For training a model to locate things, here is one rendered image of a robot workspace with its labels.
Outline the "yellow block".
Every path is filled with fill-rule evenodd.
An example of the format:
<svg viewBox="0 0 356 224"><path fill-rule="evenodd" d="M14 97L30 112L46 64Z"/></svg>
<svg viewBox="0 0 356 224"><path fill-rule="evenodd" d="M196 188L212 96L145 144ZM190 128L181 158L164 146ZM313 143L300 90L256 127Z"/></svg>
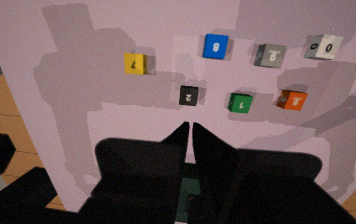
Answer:
<svg viewBox="0 0 356 224"><path fill-rule="evenodd" d="M147 74L146 55L124 53L125 72Z"/></svg>

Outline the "beige block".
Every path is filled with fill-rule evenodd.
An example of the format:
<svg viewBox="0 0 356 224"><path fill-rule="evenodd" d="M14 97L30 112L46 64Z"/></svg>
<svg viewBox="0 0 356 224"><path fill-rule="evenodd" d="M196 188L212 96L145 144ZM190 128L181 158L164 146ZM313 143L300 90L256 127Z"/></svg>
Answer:
<svg viewBox="0 0 356 224"><path fill-rule="evenodd" d="M343 41L343 37L332 36L330 34L313 36L311 37L304 58L320 60L334 59L341 45L341 41Z"/></svg>

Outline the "blue block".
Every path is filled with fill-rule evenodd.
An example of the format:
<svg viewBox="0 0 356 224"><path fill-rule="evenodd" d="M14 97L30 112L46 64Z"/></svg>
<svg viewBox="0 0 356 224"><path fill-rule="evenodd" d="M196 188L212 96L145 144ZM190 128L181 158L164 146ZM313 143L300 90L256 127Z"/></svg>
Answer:
<svg viewBox="0 0 356 224"><path fill-rule="evenodd" d="M229 36L205 35L203 58L222 60L225 56Z"/></svg>

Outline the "orange block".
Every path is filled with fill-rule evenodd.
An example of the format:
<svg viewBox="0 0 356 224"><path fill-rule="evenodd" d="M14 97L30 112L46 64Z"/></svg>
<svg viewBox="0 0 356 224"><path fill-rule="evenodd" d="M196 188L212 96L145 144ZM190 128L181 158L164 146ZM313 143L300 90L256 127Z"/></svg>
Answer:
<svg viewBox="0 0 356 224"><path fill-rule="evenodd" d="M276 106L283 109L301 111L308 94L299 91L283 90Z"/></svg>

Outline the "green digit block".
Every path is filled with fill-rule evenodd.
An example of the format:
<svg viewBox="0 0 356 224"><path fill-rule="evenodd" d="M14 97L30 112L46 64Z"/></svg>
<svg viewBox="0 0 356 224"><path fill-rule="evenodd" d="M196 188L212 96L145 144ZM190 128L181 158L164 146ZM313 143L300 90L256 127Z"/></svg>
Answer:
<svg viewBox="0 0 356 224"><path fill-rule="evenodd" d="M228 109L235 113L248 114L253 96L242 93L231 93Z"/></svg>

